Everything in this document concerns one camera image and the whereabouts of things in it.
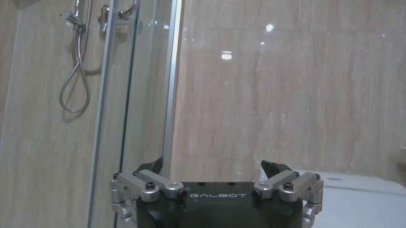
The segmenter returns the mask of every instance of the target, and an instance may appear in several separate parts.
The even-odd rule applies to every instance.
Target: glass panel
[[[90,210],[94,228],[124,227],[111,210],[112,174],[132,172],[163,153],[173,1],[140,1],[138,13],[119,19],[118,12],[131,2],[111,3]]]
[[[123,172],[155,161],[163,152],[168,89],[171,2],[146,0],[139,14],[130,82]]]
[[[128,76],[136,30],[136,14],[120,20],[118,12],[131,6],[132,0],[111,3],[110,27],[106,38],[103,66],[103,92],[99,105],[99,132],[96,143],[95,174],[90,209],[90,227],[114,227],[115,213],[111,209],[112,174],[120,170],[122,142],[127,103]]]

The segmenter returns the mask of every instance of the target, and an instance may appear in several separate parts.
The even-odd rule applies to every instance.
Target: metal joint
[[[285,202],[295,202],[298,199],[307,201],[303,206],[302,227],[310,228],[323,209],[323,180],[319,175],[305,173],[291,181],[289,188],[287,185],[279,186],[278,193]]]
[[[261,199],[270,199],[273,197],[273,193],[278,190],[278,187],[283,183],[291,182],[295,178],[297,178],[297,174],[294,171],[291,170],[282,171],[266,181],[257,182],[254,184],[255,195]]]
[[[170,199],[178,198],[178,192],[183,189],[183,183],[181,182],[171,182],[168,178],[158,175],[156,173],[151,172],[150,170],[139,171],[136,177],[147,182],[155,183],[159,187],[160,191],[164,193],[164,196]]]

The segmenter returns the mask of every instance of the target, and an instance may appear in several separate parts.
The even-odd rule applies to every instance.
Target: beige marble wall
[[[107,1],[96,0],[94,5],[88,68],[102,63],[96,16]],[[0,142],[0,227],[84,227],[100,76],[88,78],[91,102],[86,113],[64,113],[58,95],[72,67],[72,27],[60,14],[72,10],[74,1],[15,3],[19,24]],[[70,105],[79,106],[83,101],[78,81]]]
[[[14,58],[14,40],[18,29],[19,9],[12,0],[6,0],[0,8],[0,140],[8,80]]]
[[[189,0],[183,23],[175,180],[406,177],[406,1]]]

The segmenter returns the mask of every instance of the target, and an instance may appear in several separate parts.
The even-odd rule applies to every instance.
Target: silver metal bracket
[[[150,170],[139,171],[138,177],[146,181],[154,182],[158,185],[160,191],[164,193],[166,197],[170,199],[178,198],[178,193],[185,187],[183,183],[171,182],[168,178],[164,178]]]
[[[136,227],[135,202],[155,202],[160,191],[170,199],[178,199],[183,193],[183,183],[171,182],[150,170],[142,170],[136,175],[115,174],[111,181],[112,210],[118,212],[127,227]]]
[[[291,170],[285,170],[273,176],[270,179],[254,184],[254,193],[263,199],[273,198],[273,193],[278,190],[278,187],[286,183],[291,182],[298,177],[298,174]]]
[[[307,201],[303,206],[302,227],[310,228],[315,221],[315,215],[323,209],[323,180],[321,176],[306,172],[291,182],[279,186],[278,194],[285,202],[295,202],[298,199]]]

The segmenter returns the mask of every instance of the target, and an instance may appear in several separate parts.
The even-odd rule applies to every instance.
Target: shower door
[[[171,146],[182,1],[139,2],[127,19],[119,11],[134,2],[110,4],[88,228],[124,227],[111,210],[112,174],[131,173]]]

